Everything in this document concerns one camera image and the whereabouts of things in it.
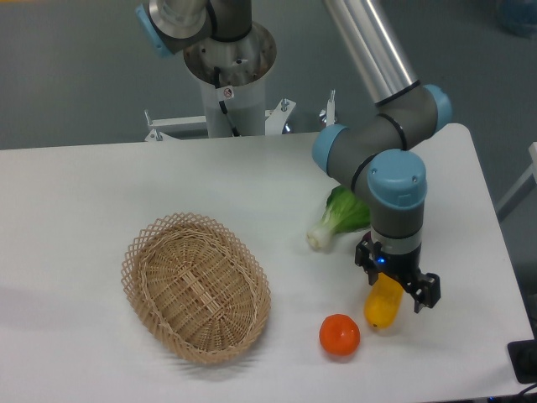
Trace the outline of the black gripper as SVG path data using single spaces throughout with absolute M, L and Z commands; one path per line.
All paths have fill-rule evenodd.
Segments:
M 414 299 L 414 313 L 432 309 L 441 298 L 441 279 L 434 273 L 420 272 L 421 246 L 406 254 L 384 252 L 380 242 L 363 239 L 355 250 L 355 265 L 368 276 L 373 286 L 381 273 L 397 281 Z

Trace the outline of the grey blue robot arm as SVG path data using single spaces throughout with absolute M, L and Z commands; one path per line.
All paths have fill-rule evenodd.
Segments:
M 413 149 L 451 121 L 451 102 L 440 88 L 420 83 L 378 2 L 325 6 L 378 112 L 359 130 L 327 124 L 313 160 L 369 207 L 371 230 L 355 253 L 369 283 L 386 275 L 414 298 L 416 309 L 431 308 L 441 281 L 419 267 L 427 180 Z M 263 96 L 245 102 L 243 94 L 271 70 L 276 49 L 272 35 L 253 22 L 249 1 L 149 1 L 136 16 L 158 54 L 182 53 L 208 90 L 212 137 L 266 133 Z

